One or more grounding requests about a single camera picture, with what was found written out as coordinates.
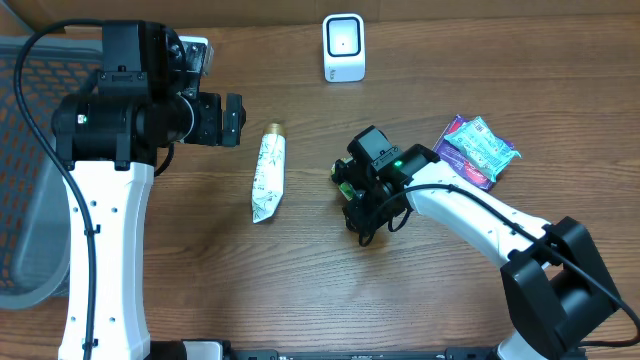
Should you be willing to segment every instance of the wooden table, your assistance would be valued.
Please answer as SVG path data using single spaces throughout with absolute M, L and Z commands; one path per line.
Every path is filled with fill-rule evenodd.
M 405 149 L 432 146 L 456 113 L 482 115 L 523 155 L 493 195 L 586 224 L 640 311 L 640 16 L 367 24 L 365 80 L 333 85 L 323 79 L 320 25 L 181 33 L 211 40 L 202 90 L 242 94 L 248 120 L 237 148 L 178 145 L 154 185 L 144 265 L 154 339 L 338 351 L 491 346 L 508 336 L 499 273 L 483 256 L 418 216 L 358 247 L 328 178 L 367 126 Z M 272 221 L 254 225 L 251 183 L 272 120 L 288 130 L 286 195 Z M 0 312 L 0 358 L 54 358 L 66 303 Z M 591 338 L 633 334 L 618 313 Z M 589 354 L 635 359 L 640 347 Z

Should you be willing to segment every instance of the light blue packet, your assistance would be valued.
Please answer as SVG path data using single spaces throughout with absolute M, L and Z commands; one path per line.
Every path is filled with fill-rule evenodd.
M 504 141 L 497 138 L 480 116 L 462 124 L 455 132 L 445 135 L 481 173 L 496 182 L 496 176 L 509 165 L 514 156 L 522 158 Z

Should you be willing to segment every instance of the gold cap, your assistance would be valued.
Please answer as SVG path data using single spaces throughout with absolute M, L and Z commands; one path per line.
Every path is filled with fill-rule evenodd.
M 287 131 L 284 128 L 284 125 L 278 123 L 271 123 L 264 128 L 265 134 L 276 134 L 282 137 L 287 137 Z

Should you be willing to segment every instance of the plastic bin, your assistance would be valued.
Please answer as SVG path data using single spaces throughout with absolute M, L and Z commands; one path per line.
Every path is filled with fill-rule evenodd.
M 0 37 L 0 308 L 23 309 L 69 287 L 69 207 L 62 176 L 31 135 L 13 93 L 25 38 Z M 23 91 L 55 141 L 51 115 L 101 64 L 100 41 L 43 39 L 23 70 Z

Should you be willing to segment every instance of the purple package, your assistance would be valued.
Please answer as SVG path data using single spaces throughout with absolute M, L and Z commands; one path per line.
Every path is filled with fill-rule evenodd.
M 476 167 L 473 166 L 469 162 L 469 160 L 467 160 L 467 158 L 465 158 L 465 156 L 462 155 L 462 153 L 460 153 L 458 149 L 456 149 L 455 146 L 451 145 L 447 140 L 444 139 L 445 135 L 455 132 L 462 124 L 466 123 L 467 121 L 469 120 L 463 118 L 460 115 L 456 115 L 449 126 L 444 129 L 442 135 L 440 135 L 440 138 L 438 138 L 436 145 L 433 147 L 433 151 L 438 153 L 438 155 L 440 155 L 440 159 L 446 161 L 451 166 L 451 168 L 453 168 L 453 171 L 458 173 L 458 175 L 462 176 L 465 180 L 472 183 L 479 189 L 489 191 L 491 190 L 493 185 L 495 185 L 495 183 L 484 176 L 484 174 L 476 169 Z M 507 146 L 511 149 L 515 148 L 512 142 L 500 137 L 498 138 L 504 141 L 505 144 L 507 144 Z

